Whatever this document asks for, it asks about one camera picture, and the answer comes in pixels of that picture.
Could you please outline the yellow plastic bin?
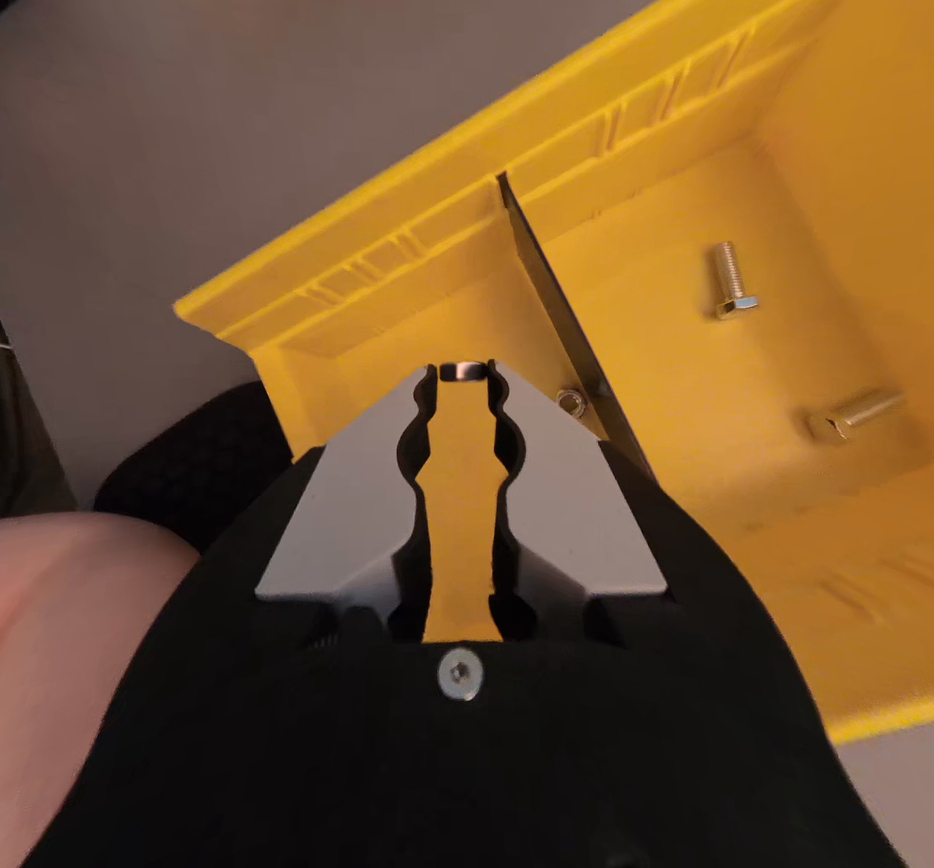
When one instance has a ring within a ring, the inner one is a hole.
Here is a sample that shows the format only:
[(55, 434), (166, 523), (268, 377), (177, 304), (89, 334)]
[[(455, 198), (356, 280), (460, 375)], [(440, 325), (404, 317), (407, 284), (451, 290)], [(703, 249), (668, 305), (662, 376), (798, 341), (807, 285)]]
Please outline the yellow plastic bin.
[[(293, 453), (424, 362), (572, 382), (507, 172), (660, 484), (831, 740), (932, 722), (932, 0), (660, 0), (181, 298)], [(711, 246), (760, 307), (714, 316)], [(804, 418), (900, 405), (845, 444)]]

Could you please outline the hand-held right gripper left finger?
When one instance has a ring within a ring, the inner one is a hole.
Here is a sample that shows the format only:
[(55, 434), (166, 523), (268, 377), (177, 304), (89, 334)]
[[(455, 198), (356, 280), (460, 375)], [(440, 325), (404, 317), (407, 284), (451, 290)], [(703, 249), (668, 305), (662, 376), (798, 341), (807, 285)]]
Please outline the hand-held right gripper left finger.
[(324, 447), (261, 576), (264, 602), (372, 610), (392, 637), (424, 638), (431, 542), (418, 476), (430, 454), (438, 371), (427, 364)]

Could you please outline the black bin divider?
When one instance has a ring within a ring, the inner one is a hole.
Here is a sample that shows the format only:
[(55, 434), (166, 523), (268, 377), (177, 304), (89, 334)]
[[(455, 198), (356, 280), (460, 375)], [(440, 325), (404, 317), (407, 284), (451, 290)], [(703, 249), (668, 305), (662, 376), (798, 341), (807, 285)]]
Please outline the black bin divider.
[(575, 373), (575, 389), (586, 398), (609, 443), (646, 477), (656, 480), (610, 380), (531, 228), (508, 173), (499, 173), (496, 181), (520, 264)]

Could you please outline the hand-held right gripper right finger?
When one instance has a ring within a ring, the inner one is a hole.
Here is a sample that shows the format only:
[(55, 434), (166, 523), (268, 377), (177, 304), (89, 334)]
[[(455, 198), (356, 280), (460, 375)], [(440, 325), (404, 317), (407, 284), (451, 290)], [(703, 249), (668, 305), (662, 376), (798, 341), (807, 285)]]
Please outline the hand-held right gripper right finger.
[(506, 472), (488, 598), (502, 640), (577, 640), (593, 602), (665, 594), (597, 436), (502, 362), (486, 371), (494, 453)]

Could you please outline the steel hex bolt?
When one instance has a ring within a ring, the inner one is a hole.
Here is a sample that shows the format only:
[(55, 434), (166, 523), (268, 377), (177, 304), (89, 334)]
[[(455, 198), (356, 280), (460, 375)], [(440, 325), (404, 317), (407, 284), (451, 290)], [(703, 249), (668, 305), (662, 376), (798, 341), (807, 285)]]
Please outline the steel hex bolt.
[(835, 407), (816, 410), (804, 418), (809, 434), (827, 444), (845, 444), (863, 427), (902, 403), (902, 392), (873, 389)]
[(721, 241), (711, 246), (709, 266), (714, 282), (714, 316), (720, 322), (732, 320), (760, 307), (757, 296), (745, 286), (735, 246)]

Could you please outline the person's left forearm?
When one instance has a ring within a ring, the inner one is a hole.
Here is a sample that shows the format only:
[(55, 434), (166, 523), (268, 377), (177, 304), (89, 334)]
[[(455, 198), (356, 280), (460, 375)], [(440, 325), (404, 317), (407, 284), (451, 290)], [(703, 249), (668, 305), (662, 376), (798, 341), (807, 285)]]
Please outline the person's left forearm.
[(134, 652), (198, 551), (96, 512), (1, 522), (1, 864), (64, 803)]

